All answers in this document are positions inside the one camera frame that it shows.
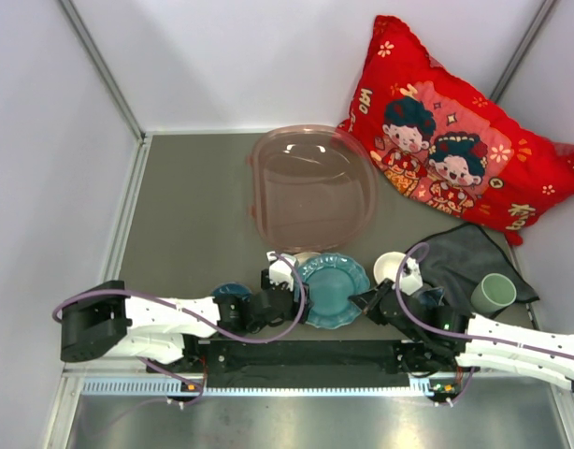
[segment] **teal plate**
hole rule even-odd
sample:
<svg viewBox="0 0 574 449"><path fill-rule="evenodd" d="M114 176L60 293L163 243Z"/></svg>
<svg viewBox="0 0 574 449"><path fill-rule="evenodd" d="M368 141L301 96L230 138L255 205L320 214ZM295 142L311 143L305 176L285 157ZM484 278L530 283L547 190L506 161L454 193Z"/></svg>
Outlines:
<svg viewBox="0 0 574 449"><path fill-rule="evenodd" d="M336 329L355 320L361 311L348 297L370 288L366 272L347 255L325 253L310 258L297 269L309 285L313 303L307 323L322 329Z"/></svg>

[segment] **white vent strip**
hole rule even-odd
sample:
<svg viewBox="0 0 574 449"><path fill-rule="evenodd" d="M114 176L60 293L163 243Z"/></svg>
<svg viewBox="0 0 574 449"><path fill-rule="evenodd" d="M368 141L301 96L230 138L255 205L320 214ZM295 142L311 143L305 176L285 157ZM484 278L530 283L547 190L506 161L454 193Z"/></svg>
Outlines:
<svg viewBox="0 0 574 449"><path fill-rule="evenodd" d="M85 380L86 396L193 396L175 379L103 378ZM409 379L409 386L373 388L206 388L211 397L389 397L432 396L428 379Z"/></svg>

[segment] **blue plate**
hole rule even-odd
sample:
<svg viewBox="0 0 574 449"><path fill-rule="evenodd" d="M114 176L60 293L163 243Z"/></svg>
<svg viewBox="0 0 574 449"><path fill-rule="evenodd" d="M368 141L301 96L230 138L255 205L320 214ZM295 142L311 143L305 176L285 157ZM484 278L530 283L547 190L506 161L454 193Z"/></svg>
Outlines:
<svg viewBox="0 0 574 449"><path fill-rule="evenodd" d="M313 302L308 324L336 329L352 323L361 313L348 297L368 290L370 280L352 258L325 253L310 258L297 270L309 285L310 300Z"/></svg>
<svg viewBox="0 0 574 449"><path fill-rule="evenodd" d="M245 285L237 282L228 282L223 285L219 285L212 293L212 296L217 295L235 295L237 297L249 297L251 295L251 290Z"/></svg>

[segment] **table surface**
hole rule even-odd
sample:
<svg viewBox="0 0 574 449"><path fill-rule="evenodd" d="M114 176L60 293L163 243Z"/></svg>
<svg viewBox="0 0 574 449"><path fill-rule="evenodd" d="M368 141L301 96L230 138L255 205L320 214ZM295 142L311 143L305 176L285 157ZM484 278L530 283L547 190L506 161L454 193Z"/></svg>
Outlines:
<svg viewBox="0 0 574 449"><path fill-rule="evenodd" d="M258 135L155 137L122 261L121 279L163 297L202 297L229 281L257 288L270 250L248 215L251 170L246 156ZM367 272L388 251L462 223L400 196L380 180L376 216L339 248ZM490 233L500 245L502 236ZM500 321L530 326L524 306ZM266 335L278 330L271 328ZM390 326L364 316L327 331L301 325L291 339L397 339ZM69 446L80 448L568 448L551 388L527 378L475 379L453 408L425 398L207 398L184 412L144 398L82 397Z"/></svg>
<svg viewBox="0 0 574 449"><path fill-rule="evenodd" d="M248 155L259 134L156 136L122 260L121 279L161 297L204 297L217 285L241 282L259 290L267 246L249 215L253 201ZM406 251L460 219L400 195L380 176L376 214L360 236L336 251L353 257L372 278L375 260ZM506 251L500 233L489 235ZM530 327L524 305L499 321ZM281 327L257 334L270 337ZM365 316L336 330L297 326L288 340L389 340L402 335Z"/></svg>

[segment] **green cup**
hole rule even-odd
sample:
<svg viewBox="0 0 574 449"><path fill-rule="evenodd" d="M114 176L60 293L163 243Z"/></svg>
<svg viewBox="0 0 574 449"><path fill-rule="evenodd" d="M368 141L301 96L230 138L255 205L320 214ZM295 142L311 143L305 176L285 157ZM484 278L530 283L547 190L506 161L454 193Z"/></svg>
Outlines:
<svg viewBox="0 0 574 449"><path fill-rule="evenodd" d="M516 297L515 285L506 276L491 273L478 284L470 302L480 314L490 314L513 304Z"/></svg>

